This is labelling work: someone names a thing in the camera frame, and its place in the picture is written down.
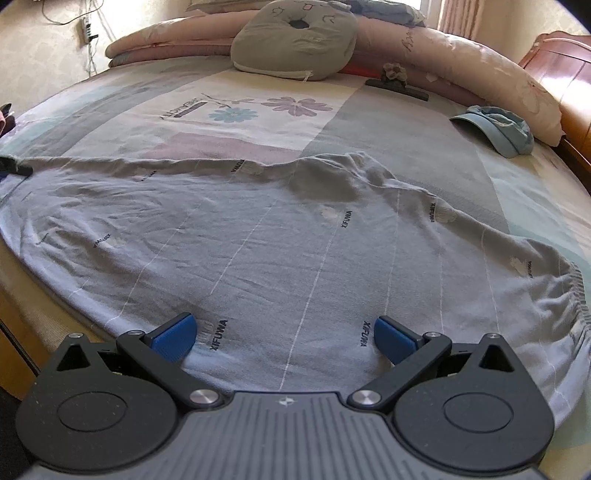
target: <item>wall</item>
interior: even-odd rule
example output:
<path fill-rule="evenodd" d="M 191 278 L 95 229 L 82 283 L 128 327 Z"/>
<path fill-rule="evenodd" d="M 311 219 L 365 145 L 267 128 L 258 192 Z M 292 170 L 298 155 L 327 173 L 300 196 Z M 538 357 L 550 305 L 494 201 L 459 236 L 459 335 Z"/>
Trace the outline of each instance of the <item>wall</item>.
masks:
<path fill-rule="evenodd" d="M 81 0 L 47 0 L 46 14 L 67 21 L 83 12 Z M 102 0 L 95 0 L 100 5 Z M 106 46 L 115 38 L 153 23 L 180 17 L 187 0 L 105 0 L 91 15 L 98 33 L 95 63 L 107 68 Z M 88 51 L 80 40 L 80 21 L 52 25 L 41 15 L 41 2 L 14 0 L 0 14 L 0 105 L 12 102 L 17 115 L 44 99 L 88 78 Z"/>
<path fill-rule="evenodd" d="M 515 62 L 523 58 L 541 33 L 589 33 L 557 0 L 515 0 L 514 4 L 504 55 Z"/>
<path fill-rule="evenodd" d="M 558 0 L 486 0 L 476 41 L 519 62 L 539 34 L 555 30 L 588 33 Z"/>

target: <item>pink blanket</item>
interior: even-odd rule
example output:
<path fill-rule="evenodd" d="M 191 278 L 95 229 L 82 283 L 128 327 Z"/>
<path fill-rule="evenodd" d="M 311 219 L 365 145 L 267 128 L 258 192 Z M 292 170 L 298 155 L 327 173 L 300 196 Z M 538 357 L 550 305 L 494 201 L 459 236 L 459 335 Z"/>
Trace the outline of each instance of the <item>pink blanket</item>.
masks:
<path fill-rule="evenodd" d="M 116 40 L 105 54 L 113 59 L 111 66 L 227 54 L 228 41 L 257 12 L 246 10 L 160 22 Z M 415 79 L 411 80 L 412 85 L 437 91 L 465 105 L 489 104 L 514 112 L 528 122 L 536 138 L 558 145 L 563 135 L 558 102 L 519 65 L 490 48 L 438 30 L 408 28 L 365 17 L 358 17 L 358 23 L 358 61 L 361 55 L 365 63 L 376 67 L 402 63 L 413 71 L 409 75 Z M 449 83 L 454 84 L 453 92 L 446 95 Z"/>

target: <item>wooden headboard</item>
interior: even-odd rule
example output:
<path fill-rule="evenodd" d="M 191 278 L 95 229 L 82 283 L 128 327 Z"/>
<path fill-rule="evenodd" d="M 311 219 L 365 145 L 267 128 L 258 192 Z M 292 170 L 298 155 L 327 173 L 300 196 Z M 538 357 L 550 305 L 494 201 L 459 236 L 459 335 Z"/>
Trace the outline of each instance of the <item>wooden headboard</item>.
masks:
<path fill-rule="evenodd" d="M 519 65 L 560 101 L 562 130 L 556 149 L 591 189 L 591 35 L 541 34 Z"/>

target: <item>blue cap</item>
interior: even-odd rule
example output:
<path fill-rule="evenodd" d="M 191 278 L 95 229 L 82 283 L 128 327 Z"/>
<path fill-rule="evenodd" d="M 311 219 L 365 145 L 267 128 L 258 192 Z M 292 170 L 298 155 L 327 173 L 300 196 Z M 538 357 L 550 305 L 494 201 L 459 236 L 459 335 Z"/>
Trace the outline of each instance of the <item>blue cap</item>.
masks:
<path fill-rule="evenodd" d="M 474 105 L 450 120 L 467 120 L 476 125 L 505 158 L 528 155 L 534 149 L 534 136 L 527 122 L 502 108 Z"/>

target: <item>window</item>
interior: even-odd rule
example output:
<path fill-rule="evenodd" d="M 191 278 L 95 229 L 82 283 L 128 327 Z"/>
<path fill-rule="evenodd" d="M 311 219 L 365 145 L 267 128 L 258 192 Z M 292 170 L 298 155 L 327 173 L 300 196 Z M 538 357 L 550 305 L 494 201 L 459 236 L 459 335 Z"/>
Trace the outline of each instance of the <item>window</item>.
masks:
<path fill-rule="evenodd" d="M 439 15 L 441 13 L 441 0 L 398 0 L 404 4 L 410 5 L 420 10 L 427 18 L 429 28 L 437 28 Z"/>

